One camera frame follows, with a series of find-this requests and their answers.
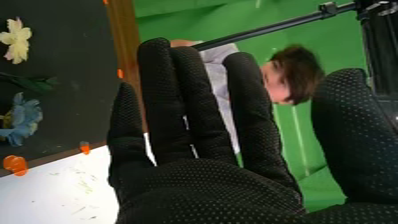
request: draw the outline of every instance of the flower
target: flower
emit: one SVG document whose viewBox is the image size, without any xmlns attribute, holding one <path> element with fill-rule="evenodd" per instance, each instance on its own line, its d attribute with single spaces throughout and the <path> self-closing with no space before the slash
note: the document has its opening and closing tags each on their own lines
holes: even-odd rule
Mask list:
<svg viewBox="0 0 398 224">
<path fill-rule="evenodd" d="M 17 93 L 12 110 L 3 117 L 5 129 L 0 129 L 0 136 L 6 138 L 10 146 L 21 146 L 22 139 L 33 135 L 40 120 L 38 100 L 24 101 L 22 93 Z"/>
<path fill-rule="evenodd" d="M 22 28 L 21 20 L 8 19 L 8 33 L 0 33 L 0 41 L 8 45 L 8 51 L 3 55 L 6 60 L 12 60 L 12 64 L 19 64 L 28 60 L 28 38 L 31 37 L 29 28 Z"/>
</svg>

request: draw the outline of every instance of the orange object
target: orange object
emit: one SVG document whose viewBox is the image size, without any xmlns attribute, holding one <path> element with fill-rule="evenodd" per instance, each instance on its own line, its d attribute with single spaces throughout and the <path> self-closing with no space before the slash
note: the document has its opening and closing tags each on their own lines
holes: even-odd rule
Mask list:
<svg viewBox="0 0 398 224">
<path fill-rule="evenodd" d="M 17 177 L 21 177 L 28 172 L 28 164 L 24 158 L 13 155 L 6 156 L 3 159 L 3 169 L 8 170 Z"/>
<path fill-rule="evenodd" d="M 124 72 L 122 72 L 122 70 L 120 70 L 120 69 L 116 69 L 116 77 L 118 77 L 118 79 L 122 79 L 122 78 L 124 78 Z"/>
<path fill-rule="evenodd" d="M 79 142 L 79 150 L 85 155 L 90 154 L 90 144 L 88 142 Z"/>
</svg>

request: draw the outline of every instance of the white flower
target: white flower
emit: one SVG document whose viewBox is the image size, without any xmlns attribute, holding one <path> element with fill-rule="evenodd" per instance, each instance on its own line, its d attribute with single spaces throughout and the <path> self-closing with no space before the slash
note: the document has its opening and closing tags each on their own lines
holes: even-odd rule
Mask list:
<svg viewBox="0 0 398 224">
<path fill-rule="evenodd" d="M 21 20 L 8 19 L 8 33 L 0 33 L 0 41 L 8 45 L 8 51 L 3 55 L 12 64 L 19 64 L 28 60 L 28 38 L 31 37 L 29 28 L 22 28 Z"/>
</svg>

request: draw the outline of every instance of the green screen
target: green screen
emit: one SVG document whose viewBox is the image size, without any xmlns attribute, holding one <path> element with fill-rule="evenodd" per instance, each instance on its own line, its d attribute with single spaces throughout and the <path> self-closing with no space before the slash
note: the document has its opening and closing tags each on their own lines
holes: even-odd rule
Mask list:
<svg viewBox="0 0 398 224">
<path fill-rule="evenodd" d="M 324 0 L 168 0 L 166 5 L 140 7 L 136 1 L 138 30 L 141 41 L 166 39 L 211 40 L 246 31 L 315 11 Z M 315 53 L 326 73 L 347 67 L 365 68 L 360 25 L 355 12 L 300 25 L 284 31 L 239 41 L 239 51 L 248 52 L 262 64 L 273 52 L 289 44 L 301 44 Z M 310 125 L 310 102 L 298 106 L 275 106 L 275 120 L 280 128 L 284 158 L 300 183 L 305 207 L 314 211 L 344 197 L 326 169 L 319 143 Z"/>
</svg>

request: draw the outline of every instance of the finger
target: finger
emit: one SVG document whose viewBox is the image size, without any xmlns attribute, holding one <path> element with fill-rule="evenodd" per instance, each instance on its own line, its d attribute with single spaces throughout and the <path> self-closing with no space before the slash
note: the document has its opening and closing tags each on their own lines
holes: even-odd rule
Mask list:
<svg viewBox="0 0 398 224">
<path fill-rule="evenodd" d="M 398 136 L 362 69 L 333 72 L 312 98 L 312 127 L 349 202 L 398 203 Z"/>
<path fill-rule="evenodd" d="M 138 68 L 150 150 L 157 164 L 195 158 L 184 126 L 170 44 L 161 38 L 138 47 Z"/>
<path fill-rule="evenodd" d="M 141 135 L 140 110 L 132 87 L 120 83 L 113 101 L 109 117 L 109 130 L 106 139 L 111 162 L 109 162 L 109 185 L 115 186 L 124 172 L 132 172 L 152 166 L 145 156 L 145 141 Z"/>
<path fill-rule="evenodd" d="M 228 133 L 211 93 L 207 73 L 195 49 L 189 47 L 173 48 L 172 59 L 198 158 L 237 165 Z"/>
<path fill-rule="evenodd" d="M 300 192 L 280 155 L 271 101 L 253 58 L 246 53 L 234 53 L 225 58 L 223 65 L 244 168 Z"/>
</svg>

